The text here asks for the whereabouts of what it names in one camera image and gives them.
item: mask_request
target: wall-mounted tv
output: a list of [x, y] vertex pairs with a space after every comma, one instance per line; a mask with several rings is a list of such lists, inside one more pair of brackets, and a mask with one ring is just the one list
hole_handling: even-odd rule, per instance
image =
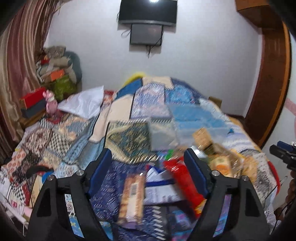
[[121, 0], [118, 23], [151, 23], [175, 26], [175, 0]]

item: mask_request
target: metal screw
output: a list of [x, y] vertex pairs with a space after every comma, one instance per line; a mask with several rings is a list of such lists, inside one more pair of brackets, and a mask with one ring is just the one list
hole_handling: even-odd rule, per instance
[[78, 175], [78, 176], [82, 176], [83, 174], [84, 174], [84, 170], [78, 170], [76, 172], [76, 175]]
[[217, 170], [213, 170], [213, 171], [212, 171], [212, 175], [215, 176], [215, 177], [217, 177], [217, 176], [220, 175], [220, 172], [217, 171]]
[[246, 175], [242, 175], [242, 179], [243, 179], [244, 181], [248, 181], [248, 180], [249, 180], [249, 177], [246, 176]]
[[47, 180], [48, 181], [52, 181], [54, 179], [54, 175], [49, 175], [48, 177], [47, 177]]

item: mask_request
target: patchwork bedspread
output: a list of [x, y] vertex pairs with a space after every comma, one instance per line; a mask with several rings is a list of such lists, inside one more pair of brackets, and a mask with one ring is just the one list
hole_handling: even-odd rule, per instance
[[[142, 170], [145, 162], [161, 165], [166, 155], [163, 150], [151, 150], [148, 125], [151, 118], [167, 123], [174, 121], [184, 132], [203, 126], [228, 128], [223, 146], [258, 161], [255, 190], [264, 207], [273, 201], [276, 180], [265, 154], [213, 102], [185, 82], [169, 77], [147, 77], [116, 93], [105, 91], [101, 113], [90, 120], [65, 114], [59, 124], [53, 125], [42, 119], [26, 132], [12, 160], [2, 167], [0, 192], [11, 204], [33, 206], [45, 179], [41, 174], [27, 177], [26, 170], [42, 165], [52, 168], [57, 178], [71, 176], [96, 160], [106, 147], [116, 162], [91, 203], [99, 218], [114, 222], [127, 174]], [[66, 203], [68, 212], [75, 213], [70, 195], [66, 195]], [[145, 212], [149, 214], [150, 209], [147, 207]], [[150, 229], [149, 225], [142, 226], [139, 235], [150, 233]], [[120, 227], [113, 231], [118, 233], [119, 240], [128, 240], [127, 236], [134, 235]], [[153, 232], [149, 237], [154, 240]]]

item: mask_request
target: pink stuffed toy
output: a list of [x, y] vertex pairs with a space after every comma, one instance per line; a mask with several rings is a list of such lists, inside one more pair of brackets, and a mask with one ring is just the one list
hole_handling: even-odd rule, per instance
[[46, 100], [46, 112], [49, 116], [54, 116], [57, 111], [57, 100], [54, 98], [54, 93], [47, 90], [43, 92], [43, 97]]

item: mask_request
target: pink curtain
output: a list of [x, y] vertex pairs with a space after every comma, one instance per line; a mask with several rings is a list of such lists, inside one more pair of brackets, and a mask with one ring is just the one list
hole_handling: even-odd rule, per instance
[[35, 64], [58, 0], [29, 0], [0, 36], [0, 161], [23, 136], [19, 99], [39, 82]]

